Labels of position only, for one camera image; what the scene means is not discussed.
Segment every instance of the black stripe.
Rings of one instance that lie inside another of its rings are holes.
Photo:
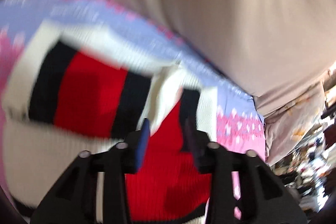
[[[47,53],[35,82],[29,104],[29,119],[53,123],[58,91],[64,73],[77,51],[61,41]]]
[[[191,124],[197,128],[196,112],[199,99],[200,99],[200,93],[198,90],[183,90],[180,100],[181,106],[180,106],[179,120],[181,129],[183,131],[183,146],[181,151],[184,152],[189,151],[187,141],[185,139],[186,133],[184,132],[185,122],[187,119],[189,119]]]
[[[15,198],[13,198],[13,200],[14,200],[14,204],[15,204],[17,210],[19,211],[19,213],[22,216],[31,218],[31,216],[33,215],[36,208],[30,208],[30,207],[24,205],[23,203],[21,203],[20,201],[16,200]],[[206,204],[202,203],[195,210],[193,210],[191,213],[187,214],[185,217],[174,219],[174,220],[134,221],[133,223],[134,224],[183,224],[183,223],[187,223],[187,222],[189,222],[189,221],[191,221],[195,218],[204,216],[205,215],[205,207],[206,207]]]
[[[132,72],[127,73],[111,129],[112,138],[124,139],[129,132],[137,129],[150,87],[150,78]]]

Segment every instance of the bed sheet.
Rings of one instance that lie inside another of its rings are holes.
[[[264,159],[263,117],[255,110],[252,96],[219,74],[182,37],[115,0],[0,0],[0,92],[44,19],[63,24],[105,24],[132,47],[157,58],[182,60],[203,85],[218,88],[217,141],[234,152],[253,149]],[[0,147],[4,122],[0,110]],[[4,185],[1,157],[0,153],[0,184]]]

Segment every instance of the knit garment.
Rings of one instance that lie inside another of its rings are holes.
[[[182,130],[189,118],[216,140],[216,89],[202,88],[181,65],[160,66],[144,55],[130,61],[128,48],[119,47],[118,58],[107,58],[87,44],[74,47],[64,36],[55,35],[50,42],[48,28],[53,29],[42,26],[35,35],[4,94],[4,163],[13,197],[36,208],[80,151],[108,150],[147,117],[152,137],[143,167],[136,175],[126,175],[132,220],[200,222],[211,177],[197,172]],[[43,52],[34,55],[41,48]]]

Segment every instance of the red stripe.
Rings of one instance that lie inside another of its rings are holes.
[[[87,136],[110,137],[127,70],[78,52],[58,92],[54,125]]]
[[[136,175],[126,175],[128,203],[133,221],[182,218],[210,195],[211,176],[194,167],[183,145],[179,123],[180,102],[148,142],[144,163]]]

